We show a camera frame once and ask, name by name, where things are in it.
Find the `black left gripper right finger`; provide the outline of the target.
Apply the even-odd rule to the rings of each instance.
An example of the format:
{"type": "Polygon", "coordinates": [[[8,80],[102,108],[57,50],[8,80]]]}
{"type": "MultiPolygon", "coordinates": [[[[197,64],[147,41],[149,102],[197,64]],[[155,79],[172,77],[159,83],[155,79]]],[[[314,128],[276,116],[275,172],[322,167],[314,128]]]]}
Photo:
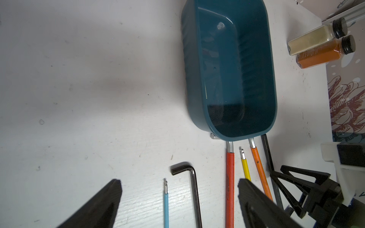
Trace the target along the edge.
{"type": "Polygon", "coordinates": [[[248,179],[240,179],[238,189],[240,208],[246,228],[300,227],[248,179]]]}

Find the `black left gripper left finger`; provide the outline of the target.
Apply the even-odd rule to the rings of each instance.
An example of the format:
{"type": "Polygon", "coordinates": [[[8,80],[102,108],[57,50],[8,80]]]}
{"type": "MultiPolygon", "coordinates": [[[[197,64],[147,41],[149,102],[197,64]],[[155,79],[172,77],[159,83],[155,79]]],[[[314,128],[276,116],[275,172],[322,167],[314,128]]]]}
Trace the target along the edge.
{"type": "Polygon", "coordinates": [[[122,197],[121,181],[112,179],[60,228],[112,228],[122,197]]]}

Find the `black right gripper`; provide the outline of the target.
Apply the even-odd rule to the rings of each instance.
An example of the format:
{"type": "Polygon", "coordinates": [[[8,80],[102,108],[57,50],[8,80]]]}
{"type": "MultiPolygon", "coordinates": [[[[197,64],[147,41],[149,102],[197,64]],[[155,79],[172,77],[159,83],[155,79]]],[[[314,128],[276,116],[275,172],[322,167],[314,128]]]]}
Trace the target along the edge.
{"type": "Polygon", "coordinates": [[[270,174],[295,213],[303,218],[309,214],[315,221],[315,228],[363,228],[365,226],[365,204],[353,198],[348,206],[337,182],[329,179],[330,174],[283,165],[280,172],[270,174]],[[298,173],[315,178],[314,182],[297,178],[298,173]],[[302,195],[296,200],[282,184],[287,181],[295,185],[302,195]]]}

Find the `long black hex key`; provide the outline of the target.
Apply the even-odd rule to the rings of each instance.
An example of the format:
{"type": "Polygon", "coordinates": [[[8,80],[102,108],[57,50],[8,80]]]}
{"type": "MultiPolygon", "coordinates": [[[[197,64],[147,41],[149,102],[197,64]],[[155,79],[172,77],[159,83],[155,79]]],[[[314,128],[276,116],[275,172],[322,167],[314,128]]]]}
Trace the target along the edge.
{"type": "MultiPolygon", "coordinates": [[[[264,153],[265,153],[267,164],[268,164],[269,174],[271,174],[273,171],[275,171],[275,169],[274,169],[274,164],[273,164],[273,160],[272,160],[272,156],[271,156],[271,151],[270,151],[267,135],[263,134],[261,136],[261,140],[262,140],[263,149],[264,149],[264,153]]],[[[294,212],[293,208],[289,205],[286,209],[284,209],[279,187],[273,180],[271,182],[272,182],[273,192],[274,192],[277,206],[279,208],[283,209],[289,216],[291,216],[294,212]]]]}

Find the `orange hex key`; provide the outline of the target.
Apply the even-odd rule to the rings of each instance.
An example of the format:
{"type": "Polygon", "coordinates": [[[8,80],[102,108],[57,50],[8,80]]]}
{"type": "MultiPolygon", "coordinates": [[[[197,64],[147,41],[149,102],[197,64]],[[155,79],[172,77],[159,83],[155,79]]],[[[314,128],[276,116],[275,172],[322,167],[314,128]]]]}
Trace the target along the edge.
{"type": "Polygon", "coordinates": [[[271,201],[273,201],[272,194],[271,194],[268,182],[267,182],[267,178],[266,178],[263,166],[262,166],[262,162],[261,162],[261,159],[260,159],[260,156],[259,156],[258,149],[257,149],[256,144],[254,142],[254,139],[249,138],[249,143],[250,143],[251,152],[252,152],[252,155],[253,155],[253,158],[254,158],[254,161],[255,161],[255,165],[256,165],[256,168],[257,168],[257,171],[258,171],[258,174],[259,174],[259,178],[260,178],[264,193],[271,201]]]}

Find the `yellow hex key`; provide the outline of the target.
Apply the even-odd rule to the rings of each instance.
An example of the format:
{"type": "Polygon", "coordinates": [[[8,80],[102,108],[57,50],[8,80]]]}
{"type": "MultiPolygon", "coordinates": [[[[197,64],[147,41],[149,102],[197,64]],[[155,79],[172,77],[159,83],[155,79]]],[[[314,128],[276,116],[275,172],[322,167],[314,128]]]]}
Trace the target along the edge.
{"type": "Polygon", "coordinates": [[[239,150],[240,150],[241,162],[242,162],[242,167],[243,167],[245,178],[248,179],[249,181],[251,181],[249,166],[247,163],[245,152],[242,147],[239,147],[239,150]]]}

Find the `red hex key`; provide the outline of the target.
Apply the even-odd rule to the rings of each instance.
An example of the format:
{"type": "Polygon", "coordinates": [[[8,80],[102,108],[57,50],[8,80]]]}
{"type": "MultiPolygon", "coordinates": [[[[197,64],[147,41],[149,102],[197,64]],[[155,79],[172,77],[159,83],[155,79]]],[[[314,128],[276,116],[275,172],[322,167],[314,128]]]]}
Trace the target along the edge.
{"type": "Polygon", "coordinates": [[[226,213],[225,228],[234,227],[234,151],[233,142],[226,142],[226,213]]]}

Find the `short black hex key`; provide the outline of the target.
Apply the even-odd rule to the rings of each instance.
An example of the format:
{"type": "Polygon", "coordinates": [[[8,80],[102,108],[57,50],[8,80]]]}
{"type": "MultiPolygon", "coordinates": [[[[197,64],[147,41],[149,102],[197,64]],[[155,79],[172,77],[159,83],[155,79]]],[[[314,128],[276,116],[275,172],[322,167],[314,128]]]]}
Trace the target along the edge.
{"type": "Polygon", "coordinates": [[[199,191],[197,184],[197,176],[195,168],[188,162],[181,162],[175,165],[172,165],[170,168],[170,172],[172,175],[178,175],[180,173],[189,172],[190,173],[190,184],[192,190],[192,199],[194,205],[194,215],[195,222],[197,228],[202,228],[202,215],[200,208],[200,199],[199,199],[199,191]]]}

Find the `light blue hex key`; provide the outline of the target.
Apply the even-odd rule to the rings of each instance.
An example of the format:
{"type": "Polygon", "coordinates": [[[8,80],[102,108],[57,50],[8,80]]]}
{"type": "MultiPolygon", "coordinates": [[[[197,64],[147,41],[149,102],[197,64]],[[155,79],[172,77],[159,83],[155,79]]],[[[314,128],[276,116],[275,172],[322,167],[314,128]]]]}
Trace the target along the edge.
{"type": "Polygon", "coordinates": [[[168,201],[168,184],[167,180],[164,179],[164,190],[163,190],[163,218],[164,228],[169,228],[169,201],[168,201]]]}

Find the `teal plastic storage box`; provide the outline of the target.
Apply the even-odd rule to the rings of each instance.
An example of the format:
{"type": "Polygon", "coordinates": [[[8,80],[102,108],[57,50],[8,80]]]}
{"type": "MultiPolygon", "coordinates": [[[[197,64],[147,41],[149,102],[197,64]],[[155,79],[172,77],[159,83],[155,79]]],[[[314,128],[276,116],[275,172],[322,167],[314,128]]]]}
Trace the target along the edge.
{"type": "Polygon", "coordinates": [[[187,1],[181,15],[192,122],[224,141],[266,134],[277,115],[263,1],[187,1]]]}

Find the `orange spice bottle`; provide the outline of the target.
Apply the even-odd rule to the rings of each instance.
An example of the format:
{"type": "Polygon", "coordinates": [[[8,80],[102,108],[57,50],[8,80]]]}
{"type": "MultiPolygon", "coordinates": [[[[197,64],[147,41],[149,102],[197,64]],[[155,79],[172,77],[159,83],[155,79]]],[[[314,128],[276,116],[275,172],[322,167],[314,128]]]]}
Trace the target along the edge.
{"type": "Polygon", "coordinates": [[[302,69],[340,59],[355,52],[356,44],[352,35],[339,40],[331,40],[297,55],[296,63],[302,69]]]}

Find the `pale spice bottle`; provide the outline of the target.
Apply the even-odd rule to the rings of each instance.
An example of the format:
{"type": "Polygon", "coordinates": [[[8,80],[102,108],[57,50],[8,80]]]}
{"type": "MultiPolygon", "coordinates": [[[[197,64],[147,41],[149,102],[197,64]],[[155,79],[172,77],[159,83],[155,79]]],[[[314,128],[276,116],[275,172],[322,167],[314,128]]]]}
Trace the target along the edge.
{"type": "Polygon", "coordinates": [[[346,20],[341,17],[329,24],[313,29],[287,42],[290,56],[305,52],[333,39],[340,39],[348,34],[346,20]]]}

